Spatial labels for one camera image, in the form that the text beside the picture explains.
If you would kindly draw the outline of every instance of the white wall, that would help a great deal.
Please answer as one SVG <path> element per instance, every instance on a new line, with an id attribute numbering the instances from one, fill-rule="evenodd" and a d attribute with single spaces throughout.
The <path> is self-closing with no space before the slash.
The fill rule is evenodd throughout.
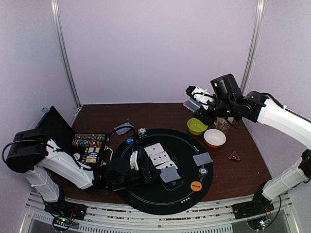
<path id="1" fill-rule="evenodd" d="M 269 92 L 288 108 L 311 118 L 311 2 L 270 0 L 266 3 L 259 50 L 250 90 Z M 289 136 L 248 122 L 273 177 L 288 168 L 305 148 Z M 303 233 L 311 229 L 311 185 L 290 192 Z"/>
<path id="2" fill-rule="evenodd" d="M 184 102 L 189 85 L 233 73 L 249 51 L 256 0 L 62 0 L 82 103 Z"/>
<path id="3" fill-rule="evenodd" d="M 0 0 L 0 150 L 54 105 L 70 122 L 76 111 L 63 68 L 49 0 Z M 0 162 L 0 232 L 13 233 L 30 185 Z"/>

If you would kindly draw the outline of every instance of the small red triangle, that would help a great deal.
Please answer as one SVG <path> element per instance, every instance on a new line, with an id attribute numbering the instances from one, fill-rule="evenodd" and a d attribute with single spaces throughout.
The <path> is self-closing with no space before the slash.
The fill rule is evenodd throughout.
<path id="1" fill-rule="evenodd" d="M 232 159 L 232 160 L 236 160 L 236 161 L 241 161 L 241 159 L 239 158 L 238 154 L 236 151 L 234 151 L 229 157 L 228 159 Z"/>

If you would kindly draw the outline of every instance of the poker mat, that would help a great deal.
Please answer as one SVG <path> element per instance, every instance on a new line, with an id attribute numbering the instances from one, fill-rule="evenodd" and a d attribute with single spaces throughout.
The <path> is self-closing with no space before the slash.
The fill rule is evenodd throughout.
<path id="1" fill-rule="evenodd" d="M 170 129 L 147 130 L 147 136 L 139 138 L 132 136 L 134 144 L 128 145 L 124 141 L 114 152 L 113 157 L 130 158 L 137 146 L 147 147 L 160 143 L 168 153 L 170 159 L 175 162 L 177 172 L 181 179 L 164 183 L 160 177 L 151 184 L 135 187 L 131 190 L 118 191 L 120 198 L 133 208 L 154 215 L 170 215 L 185 211 L 197 204 L 207 194 L 213 180 L 212 163 L 197 166 L 193 156 L 206 152 L 204 147 L 185 133 Z M 147 153 L 139 161 L 141 166 L 149 163 L 153 166 Z M 199 176 L 199 168 L 205 167 L 208 173 L 205 177 Z M 200 191 L 194 192 L 191 183 L 197 181 L 202 185 Z"/>

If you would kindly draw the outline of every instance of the orange circle label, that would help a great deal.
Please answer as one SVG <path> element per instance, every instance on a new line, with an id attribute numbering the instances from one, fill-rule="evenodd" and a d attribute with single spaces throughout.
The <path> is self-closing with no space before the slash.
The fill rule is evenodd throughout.
<path id="1" fill-rule="evenodd" d="M 194 192 L 199 192 L 202 189 L 202 184 L 198 181 L 194 181 L 191 183 L 190 187 Z"/>

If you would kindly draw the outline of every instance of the dark wood surface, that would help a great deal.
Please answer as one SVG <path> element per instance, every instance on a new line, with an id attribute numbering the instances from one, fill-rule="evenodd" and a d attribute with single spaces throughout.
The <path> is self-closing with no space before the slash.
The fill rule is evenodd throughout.
<path id="1" fill-rule="evenodd" d="M 192 112 L 180 103 L 142 103 L 142 104 L 98 104 L 84 105 L 73 129 L 76 133 L 108 133 L 125 122 L 130 122 L 137 130 L 166 128 L 187 133 L 198 140 L 214 160 L 214 179 L 204 201 L 221 200 L 250 195 L 258 186 L 271 178 L 251 135 L 241 122 L 239 129 L 230 128 L 226 143 L 218 148 L 209 148 L 203 135 L 194 136 L 188 132 L 187 121 Z M 110 147 L 115 150 L 118 145 L 132 133 L 111 136 Z M 236 151 L 241 162 L 228 160 Z M 65 190 L 65 196 L 80 200 L 123 203 L 117 193 L 107 196 L 92 196 L 62 177 L 53 178 Z"/>

